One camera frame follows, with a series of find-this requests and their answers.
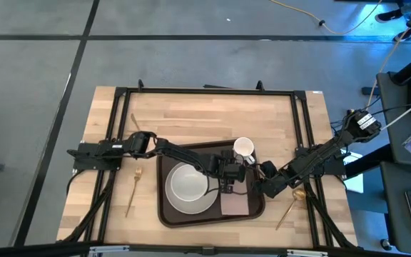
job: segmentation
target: wire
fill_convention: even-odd
[[[371,103],[370,105],[366,106],[365,108],[366,108],[366,109],[370,108],[372,105],[374,105],[375,103],[377,103],[378,100],[380,100],[380,99],[381,99],[381,97],[378,96],[377,99],[375,99],[375,101],[373,101],[373,103]]]
[[[376,111],[375,113],[371,114],[371,115],[375,115],[375,114],[381,114],[382,112],[386,112],[386,111],[391,111],[394,109],[399,109],[399,108],[404,108],[404,107],[408,107],[411,106],[411,104],[405,104],[403,106],[396,106],[396,107],[391,107],[391,108],[387,108],[387,109],[383,109],[381,111]]]
[[[85,170],[78,170],[68,181],[68,185],[66,186],[66,195],[69,194],[69,187],[71,187],[71,183],[72,181],[78,176],[80,175],[80,173],[82,173]]]
[[[406,34],[410,29],[411,29],[411,28],[406,29],[406,30],[404,31],[404,33],[402,33],[402,36],[401,36],[400,38],[403,39],[404,36],[405,36],[405,34]],[[392,48],[391,52],[386,56],[385,61],[383,61],[382,67],[380,68],[380,70],[378,71],[378,73],[381,73],[381,72],[383,71],[384,67],[386,66],[386,63],[388,62],[388,60],[390,59],[390,57],[392,56],[392,54],[393,54],[394,51],[396,50],[397,46],[399,46],[399,43],[400,43],[401,41],[402,41],[402,40],[399,40],[399,41],[396,42],[396,44],[395,44],[394,47]],[[372,96],[373,96],[373,94],[374,94],[374,90],[375,90],[375,87],[376,87],[376,86],[377,86],[377,79],[375,79],[374,84],[373,84],[373,86],[372,86],[372,90],[370,91],[369,101],[368,101],[367,105],[369,105],[370,102],[372,101]]]
[[[354,30],[357,29],[359,26],[361,26],[361,24],[364,23],[364,21],[367,20],[367,18],[369,18],[369,16],[376,10],[376,8],[382,3],[383,0],[379,0],[378,3],[377,3],[377,5],[375,5],[374,9],[373,9],[359,24],[357,24],[356,26],[354,26],[352,29],[347,30],[347,31],[344,31],[344,32],[336,32],[336,31],[333,31],[332,29],[329,29],[329,27],[326,25],[326,23],[325,23],[324,20],[319,19],[318,17],[316,17],[315,15],[311,14],[311,13],[308,12],[308,11],[304,11],[304,10],[302,10],[302,9],[295,8],[295,7],[289,6],[289,5],[287,5],[287,4],[282,4],[282,3],[278,2],[278,1],[275,1],[275,0],[269,0],[269,1],[271,1],[271,2],[273,2],[273,3],[275,3],[275,4],[279,4],[279,5],[283,6],[283,7],[286,7],[286,8],[295,10],[295,11],[299,11],[299,12],[301,12],[301,13],[303,13],[303,14],[307,14],[308,16],[310,16],[310,17],[316,19],[317,21],[319,21],[319,22],[320,22],[320,26],[324,26],[325,29],[327,29],[327,30],[328,30],[330,33],[332,33],[332,34],[335,34],[335,35],[345,35],[345,34],[350,33],[351,31],[354,31]]]
[[[381,131],[384,131],[385,129],[389,128],[391,125],[399,121],[403,116],[407,115],[409,112],[411,112],[411,108],[406,110],[403,114],[399,115],[394,121],[391,121],[388,125],[384,126]]]
[[[326,174],[326,170],[325,170],[325,164],[322,164],[322,170],[321,170],[321,174],[309,174],[309,178],[322,178],[324,175]]]
[[[220,189],[220,188],[217,187],[217,188],[212,188],[211,190],[208,190],[208,186],[207,186],[207,191],[204,193],[204,196],[205,196],[206,194],[208,194],[208,193],[210,193],[210,192],[213,192],[213,191],[216,191],[216,190],[218,190],[218,189]]]
[[[338,135],[337,129],[335,129],[335,127],[333,127],[333,126],[331,126],[331,128],[332,128],[333,131],[334,131],[334,136],[337,136],[337,135]]]
[[[348,190],[347,185],[346,185],[345,182],[340,178],[339,175],[334,175],[334,177],[336,177],[336,178],[342,183],[342,185],[345,187],[345,190]]]

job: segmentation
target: white cup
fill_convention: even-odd
[[[171,179],[171,189],[174,195],[182,201],[196,201],[207,191],[207,176],[185,164],[174,171]]]
[[[239,160],[238,156],[242,156],[248,164],[254,164],[255,159],[251,156],[254,150],[255,145],[253,145],[253,142],[249,138],[237,138],[234,142],[233,151],[234,157],[236,157],[237,160]]]

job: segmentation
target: wooden tabletop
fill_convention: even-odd
[[[114,91],[115,87],[96,88],[83,133],[84,141],[97,143],[105,137]],[[323,93],[308,91],[307,98],[315,142],[324,143],[332,134]],[[120,109],[117,117],[120,117],[122,105],[123,98],[118,105]],[[307,142],[300,103],[298,110],[303,140]],[[279,168],[294,158],[297,146],[290,98],[287,96],[131,94],[124,138],[137,131],[130,119],[131,114],[135,116],[141,130],[153,131],[176,144],[248,137],[255,144],[259,162],[271,160]],[[143,169],[142,178],[128,218],[125,218],[137,167]],[[85,171],[71,184],[58,239],[67,237],[88,211],[95,181],[96,171]],[[347,239],[356,244],[343,185],[334,176],[323,176],[323,188],[328,213]],[[298,201],[281,228],[275,230],[293,200],[291,188],[286,188],[274,199],[266,197],[266,207],[259,218],[186,228],[167,228],[158,220],[156,191],[156,158],[124,158],[113,190],[105,242],[171,246],[312,247],[305,202]],[[101,213],[96,217],[92,238],[97,238]],[[318,214],[316,220],[320,242],[325,244]]]

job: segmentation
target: brown napkin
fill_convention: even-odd
[[[247,182],[234,182],[233,191],[245,193]],[[235,193],[220,193],[222,215],[248,215],[248,196]]]

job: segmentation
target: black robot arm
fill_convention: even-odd
[[[294,158],[284,167],[276,170],[272,162],[262,163],[260,168],[265,178],[257,182],[256,188],[271,198],[287,186],[295,188],[308,178],[315,167],[323,165],[341,148],[355,142],[370,141],[379,134],[380,128],[381,123],[368,112],[355,111],[343,119],[343,126],[338,135],[323,145],[310,148],[306,154]]]
[[[367,142],[380,132],[381,124],[366,111],[355,111],[343,119],[343,126],[338,135],[323,145],[310,148],[306,154],[294,158],[292,161],[277,168],[271,161],[259,165],[264,177],[256,181],[254,188],[268,197],[274,198],[287,186],[299,186],[313,172],[314,168],[323,165],[331,156],[342,147],[354,142]],[[155,147],[147,151],[150,140]],[[197,171],[212,178],[225,181],[240,181],[245,179],[247,166],[236,163],[232,151],[222,151],[221,154],[199,154],[187,148],[175,145],[167,139],[158,138],[148,131],[139,131],[130,135],[124,141],[102,141],[94,152],[78,152],[68,150],[76,161],[80,158],[97,158],[111,161],[128,154],[132,158],[152,158],[167,156],[192,165]]]

